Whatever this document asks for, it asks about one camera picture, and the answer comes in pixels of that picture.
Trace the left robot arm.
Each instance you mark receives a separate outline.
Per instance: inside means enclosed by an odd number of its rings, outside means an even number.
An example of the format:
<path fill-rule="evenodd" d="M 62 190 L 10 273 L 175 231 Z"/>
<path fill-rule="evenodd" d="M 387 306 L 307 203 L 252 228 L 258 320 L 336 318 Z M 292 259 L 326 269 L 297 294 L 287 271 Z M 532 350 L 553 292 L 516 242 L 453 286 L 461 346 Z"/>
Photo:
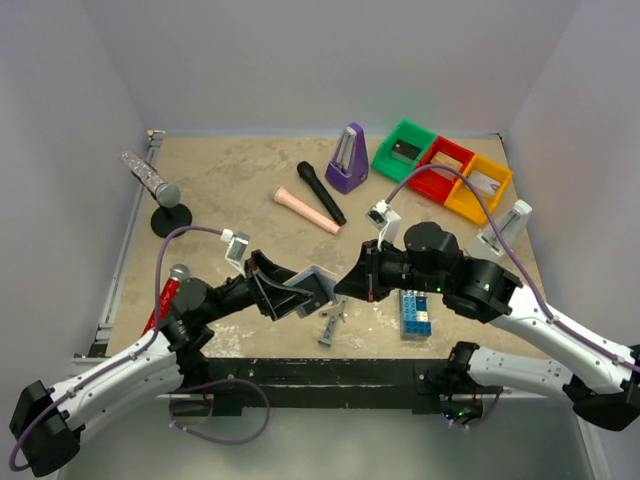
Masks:
<path fill-rule="evenodd" d="M 255 251 L 244 273 L 212 287 L 186 278 L 155 329 L 94 368 L 53 386 L 25 387 L 9 428 L 12 458 L 24 456 L 36 477 L 47 476 L 80 450 L 82 437 L 116 414 L 191 382 L 204 382 L 208 362 L 201 350 L 214 336 L 209 323 L 255 306 L 271 320 L 327 303 L 325 279 L 315 267 L 293 272 Z"/>

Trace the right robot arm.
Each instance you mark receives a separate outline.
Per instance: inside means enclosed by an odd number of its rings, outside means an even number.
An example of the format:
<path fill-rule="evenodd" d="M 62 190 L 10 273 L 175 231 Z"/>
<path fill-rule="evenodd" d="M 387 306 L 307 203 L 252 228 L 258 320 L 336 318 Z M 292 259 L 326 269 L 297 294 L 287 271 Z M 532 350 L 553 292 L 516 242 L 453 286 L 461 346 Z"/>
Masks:
<path fill-rule="evenodd" d="M 433 222 L 410 227 L 403 249 L 362 244 L 337 294 L 377 302 L 392 290 L 439 294 L 457 315 L 509 332 L 545 359 L 459 342 L 442 373 L 444 393 L 509 387 L 572 405 L 583 420 L 621 431 L 639 417 L 639 348 L 596 335 L 548 306 L 539 293 L 489 261 L 463 254 L 456 237 Z"/>

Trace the beige card holder wallet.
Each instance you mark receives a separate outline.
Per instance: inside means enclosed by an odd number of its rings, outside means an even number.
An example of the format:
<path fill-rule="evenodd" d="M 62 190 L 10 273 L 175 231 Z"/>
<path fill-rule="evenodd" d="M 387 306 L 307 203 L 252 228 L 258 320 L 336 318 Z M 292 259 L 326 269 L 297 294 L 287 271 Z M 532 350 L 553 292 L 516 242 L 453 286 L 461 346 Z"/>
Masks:
<path fill-rule="evenodd" d="M 309 266 L 287 280 L 284 285 L 308 291 L 312 295 L 309 302 L 295 310 L 299 318 L 308 317 L 324 307 L 338 303 L 338 297 L 334 292 L 335 275 L 318 265 Z"/>

